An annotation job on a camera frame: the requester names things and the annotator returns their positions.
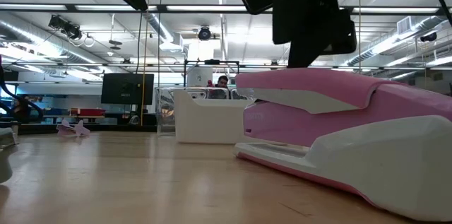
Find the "fluorescent light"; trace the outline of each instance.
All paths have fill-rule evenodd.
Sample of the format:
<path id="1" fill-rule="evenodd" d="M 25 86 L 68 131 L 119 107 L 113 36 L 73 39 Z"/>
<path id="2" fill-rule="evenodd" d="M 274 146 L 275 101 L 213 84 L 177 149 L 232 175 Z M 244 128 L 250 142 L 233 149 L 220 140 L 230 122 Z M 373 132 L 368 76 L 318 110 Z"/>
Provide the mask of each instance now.
<path id="1" fill-rule="evenodd" d="M 441 64 L 449 63 L 449 62 L 452 62 L 452 57 L 444 57 L 444 58 L 436 59 L 434 61 L 427 63 L 427 66 L 438 66 Z"/>
<path id="2" fill-rule="evenodd" d="M 36 81 L 36 82 L 28 82 L 28 83 L 54 84 L 55 82 Z"/>
<path id="3" fill-rule="evenodd" d="M 246 11 L 245 6 L 167 6 L 168 11 Z"/>
<path id="4" fill-rule="evenodd" d="M 33 72 L 44 73 L 44 71 L 42 69 L 37 68 L 35 66 L 30 66 L 30 65 L 25 65 L 25 66 L 14 65 L 14 66 L 21 68 L 21 69 L 27 69 L 27 70 L 33 71 Z"/>
<path id="5" fill-rule="evenodd" d="M 353 72 L 353 69 L 331 69 L 335 71 L 345 71 L 345 72 Z"/>
<path id="6" fill-rule="evenodd" d="M 67 10 L 65 5 L 39 5 L 39 4 L 0 4 L 0 9 L 18 9 L 18 10 Z"/>
<path id="7" fill-rule="evenodd" d="M 108 69 L 107 67 L 98 67 L 97 69 L 90 69 L 92 73 L 113 73 L 112 70 Z"/>
<path id="8" fill-rule="evenodd" d="M 245 68 L 254 68 L 254 69 L 286 69 L 287 68 L 287 66 L 283 66 L 283 65 L 244 65 L 244 67 Z"/>
<path id="9" fill-rule="evenodd" d="M 79 11 L 135 11 L 128 5 L 76 5 Z"/>
<path id="10" fill-rule="evenodd" d="M 333 66 L 309 66 L 308 68 L 314 68 L 314 69 L 332 69 Z"/>
<path id="11" fill-rule="evenodd" d="M 431 70 L 452 70 L 452 67 L 433 67 Z"/>
<path id="12" fill-rule="evenodd" d="M 99 76 L 92 75 L 90 73 L 82 72 L 82 71 L 68 71 L 68 74 L 71 76 L 75 76 L 78 78 L 82 78 L 88 81 L 101 81 L 102 79 Z"/>
<path id="13" fill-rule="evenodd" d="M 15 47 L 8 47 L 8 48 L 0 48 L 0 54 L 3 56 L 7 56 L 7 57 L 12 57 L 14 59 L 20 59 L 21 61 L 25 60 L 25 61 L 30 61 L 30 60 L 34 60 L 34 61 L 48 61 L 47 59 L 43 58 L 43 57 L 39 57 L 35 54 L 31 54 L 28 52 L 25 52 L 21 49 L 15 48 Z"/>
<path id="14" fill-rule="evenodd" d="M 403 57 L 403 58 L 396 59 L 395 61 L 392 61 L 392 62 L 388 63 L 386 66 L 394 66 L 394 65 L 397 65 L 397 64 L 401 64 L 401 63 L 403 63 L 403 62 L 405 62 L 407 60 L 409 60 L 407 57 Z"/>
<path id="15" fill-rule="evenodd" d="M 403 73 L 403 74 L 401 74 L 401 75 L 394 76 L 394 77 L 391 78 L 391 79 L 392 79 L 392 80 L 393 80 L 393 79 L 401 79 L 401 78 L 407 77 L 407 76 L 412 75 L 412 74 L 414 74 L 414 72 Z"/>
<path id="16" fill-rule="evenodd" d="M 361 13 L 436 13 L 439 8 L 361 8 Z"/>
<path id="17" fill-rule="evenodd" d="M 410 68 L 410 67 L 385 67 L 383 69 L 386 69 L 386 70 L 424 70 L 424 68 L 421 68 L 421 67 L 413 67 L 413 68 Z"/>

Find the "metal frame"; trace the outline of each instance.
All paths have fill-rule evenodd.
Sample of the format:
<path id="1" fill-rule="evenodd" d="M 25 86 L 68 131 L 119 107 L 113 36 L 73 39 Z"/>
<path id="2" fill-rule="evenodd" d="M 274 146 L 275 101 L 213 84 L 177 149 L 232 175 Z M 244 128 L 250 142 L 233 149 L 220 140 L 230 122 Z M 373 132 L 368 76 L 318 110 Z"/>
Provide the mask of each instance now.
<path id="1" fill-rule="evenodd" d="M 186 65 L 188 63 L 198 62 L 204 63 L 204 61 L 185 61 L 184 64 L 139 64 L 139 67 L 161 67 L 161 68 L 184 68 L 184 72 L 186 72 Z M 240 69 L 286 69 L 287 67 L 284 65 L 265 65 L 265 64 L 240 64 L 240 61 L 220 61 L 223 64 L 236 64 L 237 65 L 237 73 L 240 72 Z M 115 66 L 115 67 L 134 67 L 136 68 L 136 64 L 66 64 L 66 63 L 42 63 L 42 62 L 3 62 L 2 65 L 10 66 L 10 65 L 31 65 L 31 66 Z M 221 68 L 227 69 L 228 65 L 217 65 L 217 64 L 203 64 L 201 66 L 207 66 L 210 68 Z M 452 70 L 452 66 L 432 66 L 432 67 L 411 67 L 411 66 L 316 66 L 312 65 L 309 68 L 313 69 L 354 69 L 354 70 L 404 70 L 404 71 L 419 71 L 419 70 L 437 70 L 437 71 L 448 71 Z"/>
<path id="2" fill-rule="evenodd" d="M 210 68 L 215 68 L 215 66 L 218 68 L 218 64 L 206 64 L 206 61 L 189 61 L 189 60 L 184 60 L 184 87 L 186 87 L 186 66 L 189 63 L 196 63 L 194 67 L 198 67 L 199 64 L 198 63 L 204 63 L 204 66 L 210 67 Z M 240 61 L 220 61 L 220 64 L 236 64 L 237 65 L 237 74 L 240 74 Z"/>
<path id="3" fill-rule="evenodd" d="M 45 8 L 2 8 L 2 5 L 37 5 L 37 6 L 45 6 L 45 5 L 62 5 L 65 6 L 66 10 L 59 9 L 45 9 Z M 117 7 L 124 7 L 128 8 L 129 6 L 123 5 L 123 4 L 25 4 L 25 3 L 0 3 L 0 11 L 8 11 L 8 12 L 48 12 L 48 13 L 142 13 L 142 11 L 135 11 L 133 9 L 131 10 L 124 10 L 124 9 L 110 9 L 110 10 L 79 10 L 76 8 L 76 6 L 117 6 Z M 168 10 L 168 6 L 190 6 L 194 9 L 192 10 Z M 209 6 L 209 7 L 218 7 L 218 8 L 224 8 L 225 10 L 203 10 L 203 9 L 196 9 L 196 7 L 203 7 L 203 6 Z M 150 4 L 149 7 L 153 8 L 150 9 L 150 12 L 153 13 L 214 13 L 214 14 L 248 14 L 248 12 L 244 9 L 243 11 L 237 11 L 234 9 L 227 10 L 228 7 L 243 7 L 242 4 Z M 345 8 L 354 16 L 359 15 L 358 12 L 354 12 L 354 8 L 359 8 L 358 6 L 341 6 L 341 8 Z M 422 13 L 422 12 L 412 12 L 412 13 L 406 13 L 406 12 L 397 12 L 397 13 L 390 13 L 390 12 L 384 12 L 384 13 L 376 13 L 376 12 L 361 12 L 362 16 L 443 16 L 444 12 L 441 7 L 438 6 L 362 6 L 361 8 L 437 8 L 437 12 L 435 13 Z M 263 14 L 272 14 L 271 10 L 264 11 Z"/>

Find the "ceiling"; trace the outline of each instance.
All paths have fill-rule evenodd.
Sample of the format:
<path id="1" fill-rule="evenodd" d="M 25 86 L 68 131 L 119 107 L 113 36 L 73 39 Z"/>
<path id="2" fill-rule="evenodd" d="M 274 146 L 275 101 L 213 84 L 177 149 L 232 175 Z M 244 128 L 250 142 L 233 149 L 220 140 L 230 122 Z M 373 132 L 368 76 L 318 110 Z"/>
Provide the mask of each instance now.
<path id="1" fill-rule="evenodd" d="M 438 0 L 339 0 L 341 6 L 439 6 Z M 123 4 L 122 0 L 0 0 L 0 3 L 34 3 L 34 4 Z M 219 0 L 148 0 L 149 4 L 219 4 Z M 241 0 L 223 0 L 224 4 L 242 5 Z M 452 6 L 452 0 L 446 0 L 449 6 Z M 53 32 L 47 25 L 51 13 L 45 12 L 9 12 L 14 16 L 21 18 L 33 25 L 42 28 L 50 33 Z M 181 52 L 163 52 L 159 51 L 156 33 L 150 28 L 146 33 L 147 23 L 143 21 L 140 25 L 140 15 L 134 13 L 118 13 L 114 17 L 113 34 L 112 14 L 108 13 L 60 13 L 58 14 L 80 25 L 81 30 L 90 33 L 96 43 L 92 47 L 81 46 L 85 51 L 90 52 L 109 62 L 121 62 L 131 58 L 136 62 L 138 58 L 138 30 L 141 28 L 140 53 L 141 62 L 146 56 L 149 58 L 146 62 L 162 63 L 183 62 L 184 55 Z M 353 21 L 357 26 L 357 34 L 360 34 L 358 40 L 361 40 L 358 50 L 354 54 L 341 54 L 335 56 L 319 57 L 315 65 L 336 65 L 344 64 L 351 57 L 359 54 L 359 51 L 366 49 L 366 46 L 372 40 L 384 36 L 388 32 L 396 29 L 396 23 L 403 19 L 404 15 L 399 16 L 353 16 Z M 218 36 L 218 40 L 211 40 L 215 48 L 214 57 L 223 59 L 220 49 L 220 38 L 227 40 L 227 59 L 240 61 L 248 64 L 269 64 L 271 60 L 277 60 L 280 64 L 287 62 L 287 49 L 289 45 L 275 46 L 272 43 L 272 18 L 271 14 L 262 14 L 259 16 L 250 16 L 247 14 L 225 14 L 226 35 L 221 35 L 221 17 L 220 14 L 209 13 L 163 13 L 159 19 L 173 32 L 180 33 L 184 37 L 184 43 L 197 42 L 196 32 L 201 26 L 209 26 L 210 30 Z M 450 33 L 448 26 L 441 31 L 441 39 L 448 40 Z M 111 51 L 109 47 L 110 38 L 123 42 L 120 50 L 114 51 L 112 56 L 107 52 Z M 420 44 L 427 48 L 430 44 Z M 390 49 L 380 55 L 363 61 L 363 66 L 384 66 L 391 61 L 404 57 L 408 52 L 414 49 L 414 42 L 407 42 L 404 48 Z"/>

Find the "ceiling pipe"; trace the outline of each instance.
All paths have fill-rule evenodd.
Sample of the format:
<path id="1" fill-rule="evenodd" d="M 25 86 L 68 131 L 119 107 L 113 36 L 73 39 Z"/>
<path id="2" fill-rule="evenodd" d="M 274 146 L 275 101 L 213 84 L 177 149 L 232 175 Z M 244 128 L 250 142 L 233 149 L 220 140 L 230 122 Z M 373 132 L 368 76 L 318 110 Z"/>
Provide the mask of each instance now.
<path id="1" fill-rule="evenodd" d="M 412 34 L 409 36 L 399 36 L 397 29 L 390 31 L 388 34 L 379 37 L 378 39 L 372 41 L 366 48 L 366 51 L 362 52 L 361 55 L 356 55 L 350 60 L 346 61 L 343 66 L 354 66 L 360 61 L 364 61 L 368 58 L 374 57 L 377 54 L 385 52 L 391 48 L 394 48 L 407 39 L 424 35 L 427 32 L 435 30 L 435 27 L 446 22 L 447 18 L 445 16 L 431 16 L 424 20 L 422 17 L 415 18 L 415 26 L 412 27 Z"/>
<path id="2" fill-rule="evenodd" d="M 160 40 L 163 42 L 174 41 L 173 33 L 159 20 L 157 15 L 154 13 L 144 13 L 143 18 L 149 23 L 149 26 L 154 30 L 154 32 L 159 34 Z"/>
<path id="3" fill-rule="evenodd" d="M 52 35 L 10 13 L 0 13 L 0 35 L 13 36 L 8 42 L 22 42 L 33 44 L 38 48 L 41 47 L 43 54 L 55 56 L 55 58 L 60 55 L 66 55 L 67 58 L 65 57 L 64 60 L 68 59 L 68 61 L 76 63 L 107 62 L 79 47 L 74 47 L 67 40 Z"/>

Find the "person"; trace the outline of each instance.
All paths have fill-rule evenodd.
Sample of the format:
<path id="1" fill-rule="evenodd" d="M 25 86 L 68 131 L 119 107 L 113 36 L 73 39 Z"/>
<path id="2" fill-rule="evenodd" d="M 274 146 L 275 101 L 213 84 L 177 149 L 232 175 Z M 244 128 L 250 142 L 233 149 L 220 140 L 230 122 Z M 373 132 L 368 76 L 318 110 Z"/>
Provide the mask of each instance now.
<path id="1" fill-rule="evenodd" d="M 22 98 L 29 100 L 30 98 L 27 95 L 24 95 Z M 19 102 L 16 100 L 14 102 L 13 112 L 22 118 L 28 118 L 31 113 L 31 108 L 25 102 Z"/>
<path id="2" fill-rule="evenodd" d="M 218 83 L 215 84 L 216 88 L 224 88 L 227 89 L 227 92 L 230 95 L 230 91 L 227 88 L 227 82 L 229 81 L 229 79 L 227 78 L 227 76 L 221 76 L 218 78 Z M 219 100 L 224 100 L 227 99 L 227 95 L 226 92 L 224 90 L 211 90 L 209 92 L 209 98 L 210 99 L 219 99 Z"/>

